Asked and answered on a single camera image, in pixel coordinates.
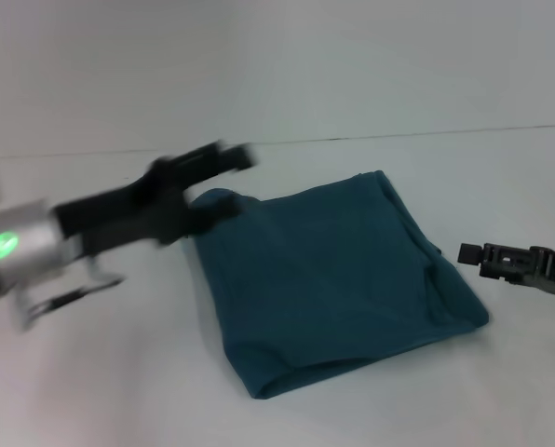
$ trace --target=white surface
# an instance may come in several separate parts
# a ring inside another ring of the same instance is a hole
[[[462,242],[555,248],[555,129],[256,153],[258,167],[196,193],[224,186],[269,198],[383,169],[452,260]],[[58,201],[125,183],[157,155],[8,158],[0,173],[8,203]],[[0,445],[555,447],[555,296],[461,266],[492,312],[485,329],[259,401],[223,356],[190,242],[135,244],[104,265],[129,281],[25,336],[0,302]]]
[[[555,0],[0,0],[0,155],[555,125]]]

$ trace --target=teal cloth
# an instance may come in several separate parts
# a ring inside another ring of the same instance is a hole
[[[195,206],[226,194],[234,193],[209,191]],[[196,237],[196,247],[225,355],[256,399],[489,321],[381,171],[237,200],[244,212]]]

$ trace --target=folded cloth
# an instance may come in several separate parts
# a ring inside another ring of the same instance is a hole
[[[194,206],[234,194],[211,190]],[[237,196],[196,237],[225,355],[268,399],[486,324],[476,295],[381,171],[294,196]]]

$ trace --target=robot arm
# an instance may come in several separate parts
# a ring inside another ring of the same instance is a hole
[[[0,296],[13,291],[21,325],[35,321],[88,294],[114,287],[123,277],[102,272],[97,256],[141,239],[161,246],[209,231],[238,215],[232,198],[205,209],[191,209],[190,186],[229,170],[252,167],[246,145],[223,150],[218,142],[184,156],[159,158],[136,182],[49,209],[34,202],[0,211]],[[28,286],[85,259],[95,285],[34,304]]]

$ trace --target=green led indicator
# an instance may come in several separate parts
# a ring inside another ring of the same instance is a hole
[[[19,236],[11,231],[0,234],[0,259],[6,258],[19,245]]]

